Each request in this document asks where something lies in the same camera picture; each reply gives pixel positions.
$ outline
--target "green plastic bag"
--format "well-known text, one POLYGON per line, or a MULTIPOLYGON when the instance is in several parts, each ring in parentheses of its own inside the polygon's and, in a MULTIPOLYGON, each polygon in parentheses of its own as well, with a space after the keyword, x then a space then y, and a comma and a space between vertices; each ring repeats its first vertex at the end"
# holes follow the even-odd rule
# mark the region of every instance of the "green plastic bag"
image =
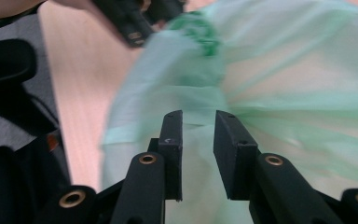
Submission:
POLYGON ((358 188, 358 7, 344 1, 221 0, 154 35, 113 103, 103 185, 184 111, 181 203, 167 223, 251 223, 227 200, 213 156, 215 111, 236 115, 259 144, 335 198, 358 188))

